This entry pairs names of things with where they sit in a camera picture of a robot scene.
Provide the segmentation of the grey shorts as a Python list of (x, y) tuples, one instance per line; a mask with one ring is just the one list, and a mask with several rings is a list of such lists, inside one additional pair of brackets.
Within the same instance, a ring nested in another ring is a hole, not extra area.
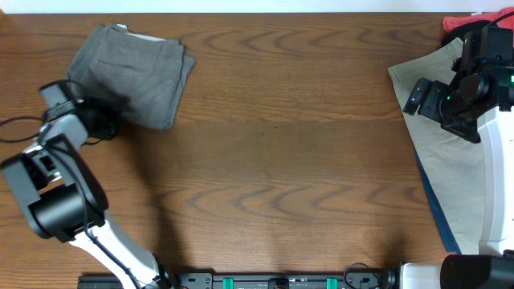
[(178, 39), (139, 35), (110, 23), (88, 36), (67, 77), (126, 121), (162, 130), (173, 127), (195, 63)]

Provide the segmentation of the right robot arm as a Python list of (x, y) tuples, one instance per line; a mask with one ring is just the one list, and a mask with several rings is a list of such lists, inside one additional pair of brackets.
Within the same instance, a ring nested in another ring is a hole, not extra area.
[(512, 287), (512, 30), (487, 24), (389, 74), (448, 254), (401, 265), (383, 287)]

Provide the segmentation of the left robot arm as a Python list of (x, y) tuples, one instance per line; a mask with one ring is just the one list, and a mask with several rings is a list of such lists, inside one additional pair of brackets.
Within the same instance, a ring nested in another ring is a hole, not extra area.
[(116, 111), (70, 79), (42, 86), (47, 110), (31, 146), (1, 163), (29, 227), (40, 238), (78, 247), (108, 268), (123, 288), (178, 288), (149, 251), (114, 221), (107, 195), (79, 150), (116, 136)]

